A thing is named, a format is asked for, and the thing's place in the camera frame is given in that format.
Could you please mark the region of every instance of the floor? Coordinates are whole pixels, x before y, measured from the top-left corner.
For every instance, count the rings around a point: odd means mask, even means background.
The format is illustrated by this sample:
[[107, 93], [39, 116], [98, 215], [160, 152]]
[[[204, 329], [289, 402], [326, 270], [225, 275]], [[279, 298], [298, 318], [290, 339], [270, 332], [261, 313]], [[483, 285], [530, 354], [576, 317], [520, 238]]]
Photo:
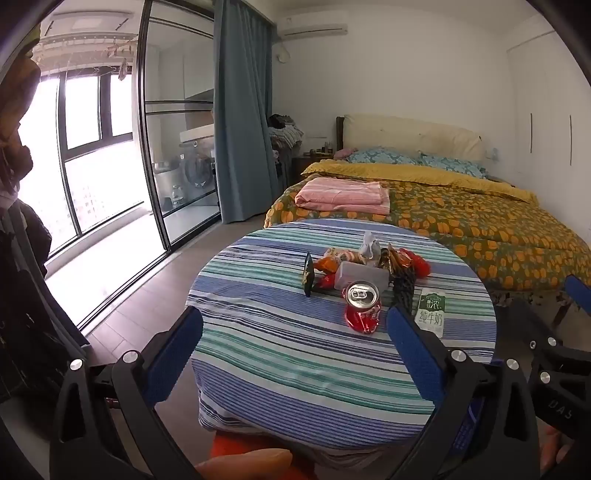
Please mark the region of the floor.
[[47, 279], [51, 293], [79, 325], [109, 295], [164, 253], [153, 215], [125, 225]]
[[[148, 280], [130, 298], [125, 300], [96, 330], [88, 336], [93, 351], [93, 362], [112, 362], [125, 351], [141, 349], [152, 335], [168, 329], [184, 310], [187, 292], [201, 268], [221, 249], [247, 233], [262, 227], [263, 216], [247, 222], [219, 225], [195, 244], [186, 248], [177, 258]], [[553, 312], [544, 306], [536, 307], [544, 316]], [[558, 334], [567, 346], [591, 351], [589, 318], [571, 308]], [[529, 373], [532, 360], [530, 350], [515, 339], [512, 325], [499, 316], [497, 358], [515, 358]], [[170, 398], [158, 404], [156, 410], [181, 450], [193, 464], [207, 458], [212, 434], [197, 421], [197, 387], [193, 373], [186, 366]], [[364, 480], [382, 480], [390, 471], [391, 456], [375, 462], [363, 471]], [[359, 472], [337, 472], [317, 468], [321, 480], [359, 479]]]
[[[150, 278], [87, 336], [94, 363], [113, 362], [130, 349], [141, 350], [152, 336], [169, 329], [183, 312], [197, 273], [221, 249], [262, 228], [264, 216], [219, 225]], [[193, 463], [207, 458], [212, 434], [197, 421], [199, 401], [190, 367], [185, 367], [170, 398], [156, 406], [158, 414]]]
[[174, 242], [193, 227], [218, 214], [219, 207], [211, 205], [211, 203], [217, 203], [217, 194], [208, 195], [164, 217], [164, 224], [170, 241]]

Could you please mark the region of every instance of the pink folded blanket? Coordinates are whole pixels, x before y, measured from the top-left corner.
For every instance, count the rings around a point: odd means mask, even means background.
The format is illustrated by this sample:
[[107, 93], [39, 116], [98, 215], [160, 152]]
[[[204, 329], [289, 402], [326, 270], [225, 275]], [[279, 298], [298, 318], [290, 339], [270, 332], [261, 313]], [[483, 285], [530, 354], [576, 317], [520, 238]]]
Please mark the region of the pink folded blanket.
[[390, 196], [377, 181], [364, 183], [354, 180], [319, 177], [312, 179], [295, 196], [295, 204], [307, 210], [333, 212], [390, 213]]

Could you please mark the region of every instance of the window frame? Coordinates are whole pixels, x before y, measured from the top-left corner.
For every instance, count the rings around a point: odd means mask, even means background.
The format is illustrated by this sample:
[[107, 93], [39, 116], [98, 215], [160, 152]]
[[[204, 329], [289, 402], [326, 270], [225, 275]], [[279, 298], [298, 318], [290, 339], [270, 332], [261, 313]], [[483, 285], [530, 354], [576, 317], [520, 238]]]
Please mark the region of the window frame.
[[[101, 148], [110, 147], [119, 143], [127, 142], [134, 139], [133, 132], [113, 135], [112, 123], [111, 123], [111, 75], [119, 74], [119, 66], [99, 66], [99, 67], [87, 67], [84, 69], [71, 69], [64, 70], [62, 72], [50, 73], [42, 75], [40, 82], [49, 80], [51, 78], [58, 78], [60, 83], [57, 89], [57, 110], [56, 110], [56, 123], [57, 123], [57, 146], [58, 155], [60, 162], [60, 173], [61, 181], [66, 195], [66, 203], [68, 210], [70, 211], [70, 217], [74, 224], [74, 230], [76, 235], [65, 244], [57, 247], [51, 252], [49, 258], [62, 252], [64, 249], [69, 247], [74, 242], [78, 241], [81, 237], [88, 233], [100, 228], [106, 222], [111, 221], [120, 215], [123, 215], [127, 211], [141, 205], [143, 201], [132, 205], [123, 211], [112, 215], [103, 221], [93, 225], [91, 228], [82, 231], [80, 228], [80, 222], [76, 215], [76, 208], [74, 207], [74, 201], [72, 199], [72, 192], [70, 191], [70, 184], [68, 182], [68, 176], [66, 172], [66, 163], [75, 158], [82, 157], [86, 154], [95, 152]], [[132, 67], [127, 67], [127, 74], [131, 75]], [[99, 78], [99, 89], [98, 89], [98, 101], [96, 102], [97, 108], [97, 119], [99, 122], [99, 139], [94, 142], [89, 142], [83, 145], [78, 145], [74, 148], [68, 148], [67, 146], [67, 134], [66, 134], [66, 80], [68, 78], [74, 78], [79, 76], [97, 76]]]
[[[132, 132], [113, 135], [111, 123], [111, 75], [118, 73], [118, 66], [104, 66], [66, 70], [56, 74], [60, 79], [60, 86], [57, 93], [57, 134], [62, 162], [65, 163], [74, 160], [75, 158], [117, 143], [133, 140], [134, 136]], [[131, 66], [127, 67], [127, 73], [131, 74]], [[96, 102], [97, 119], [99, 121], [99, 139], [94, 142], [78, 145], [77, 147], [68, 148], [66, 135], [66, 81], [83, 76], [97, 76], [99, 78], [98, 101]]]

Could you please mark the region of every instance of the blue striped tablecloth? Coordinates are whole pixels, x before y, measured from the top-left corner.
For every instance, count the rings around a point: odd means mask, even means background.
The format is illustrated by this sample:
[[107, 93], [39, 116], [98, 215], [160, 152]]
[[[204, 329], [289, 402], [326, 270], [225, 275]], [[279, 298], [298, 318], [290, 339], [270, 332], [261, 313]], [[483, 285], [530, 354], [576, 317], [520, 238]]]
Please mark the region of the blue striped tablecloth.
[[319, 219], [285, 223], [245, 236], [199, 273], [187, 305], [204, 320], [191, 357], [208, 429], [266, 433], [302, 445], [332, 466], [360, 468], [388, 446], [420, 432], [433, 410], [421, 399], [385, 332], [366, 336], [343, 318], [345, 301], [301, 288], [306, 252], [358, 249], [365, 231], [421, 255], [431, 275], [423, 287], [445, 291], [443, 343], [489, 362], [496, 339], [484, 285], [447, 248], [383, 223]]

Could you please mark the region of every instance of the pillow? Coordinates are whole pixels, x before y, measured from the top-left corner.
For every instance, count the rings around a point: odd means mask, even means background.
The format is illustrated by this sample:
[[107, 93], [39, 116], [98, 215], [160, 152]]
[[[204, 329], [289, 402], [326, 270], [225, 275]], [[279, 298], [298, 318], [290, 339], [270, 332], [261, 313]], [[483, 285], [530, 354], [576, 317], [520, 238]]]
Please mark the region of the pillow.
[[420, 165], [419, 160], [405, 157], [394, 150], [383, 147], [364, 148], [349, 156], [350, 163], [391, 163], [394, 165]]
[[348, 158], [353, 152], [357, 152], [356, 148], [344, 148], [335, 153], [333, 157], [335, 160], [344, 160]]
[[475, 163], [467, 160], [458, 160], [456, 158], [433, 157], [432, 155], [421, 154], [421, 165], [426, 167], [440, 168], [442, 170], [454, 171], [470, 175], [477, 179], [485, 179], [488, 172], [484, 167], [479, 167]]

